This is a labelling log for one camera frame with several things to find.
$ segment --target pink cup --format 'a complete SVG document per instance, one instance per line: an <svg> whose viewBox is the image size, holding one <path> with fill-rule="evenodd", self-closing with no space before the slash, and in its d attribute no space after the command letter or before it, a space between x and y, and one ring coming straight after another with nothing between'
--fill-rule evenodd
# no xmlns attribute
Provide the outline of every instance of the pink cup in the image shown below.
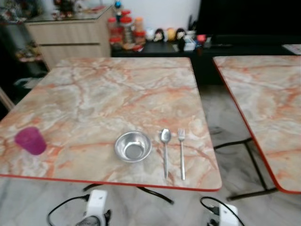
<svg viewBox="0 0 301 226"><path fill-rule="evenodd" d="M46 142L36 127L27 127L18 132L15 142L34 155L42 154L46 149Z"/></svg>

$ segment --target spoon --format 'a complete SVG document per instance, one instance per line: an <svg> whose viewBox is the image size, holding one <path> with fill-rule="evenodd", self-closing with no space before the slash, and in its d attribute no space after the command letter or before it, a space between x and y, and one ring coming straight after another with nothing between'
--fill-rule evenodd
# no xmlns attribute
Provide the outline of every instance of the spoon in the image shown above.
<svg viewBox="0 0 301 226"><path fill-rule="evenodd" d="M168 177L168 155L167 155L167 143L171 139L171 133L169 129L163 129L161 132L161 141L164 143L165 151L164 151L164 177Z"/></svg>

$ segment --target marble floor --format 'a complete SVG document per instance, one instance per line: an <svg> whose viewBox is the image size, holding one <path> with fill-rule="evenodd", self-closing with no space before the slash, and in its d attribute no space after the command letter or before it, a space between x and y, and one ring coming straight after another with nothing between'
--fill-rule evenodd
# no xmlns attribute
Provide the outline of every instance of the marble floor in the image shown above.
<svg viewBox="0 0 301 226"><path fill-rule="evenodd" d="M223 86L200 87L200 94L214 145L250 137L242 119ZM252 151L269 185L273 183L258 156ZM216 154L223 187L216 193L153 189L175 201L166 201L129 186L101 186L108 191L106 209L111 209L111 226L205 226L204 208L199 198L209 195L226 201L232 193L259 191L260 182L242 145L225 147ZM82 195L86 184L0 178L0 226L46 226L46 215L64 200ZM299 226L301 195L277 192L231 204L246 226ZM53 214L57 226L73 226L83 216L86 203L75 200Z"/></svg>

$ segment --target white wall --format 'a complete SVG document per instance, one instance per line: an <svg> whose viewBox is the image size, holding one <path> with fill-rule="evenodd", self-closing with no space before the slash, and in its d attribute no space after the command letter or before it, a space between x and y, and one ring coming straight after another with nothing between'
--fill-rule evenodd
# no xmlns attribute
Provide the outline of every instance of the white wall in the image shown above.
<svg viewBox="0 0 301 226"><path fill-rule="evenodd" d="M114 0L103 0L112 4ZM144 26L153 29L182 27L187 29L189 15L198 19L201 0L121 0L124 8L132 11L132 17L142 16Z"/></svg>

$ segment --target wooden cabinet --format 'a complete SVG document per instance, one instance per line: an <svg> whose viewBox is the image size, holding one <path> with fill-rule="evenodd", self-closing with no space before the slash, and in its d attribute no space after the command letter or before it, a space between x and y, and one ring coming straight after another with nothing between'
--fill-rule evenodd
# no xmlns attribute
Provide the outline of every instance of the wooden cabinet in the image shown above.
<svg viewBox="0 0 301 226"><path fill-rule="evenodd" d="M79 14L68 20L53 20L41 15L26 22L51 70L60 60L70 57L110 57L108 18L111 6L97 14Z"/></svg>

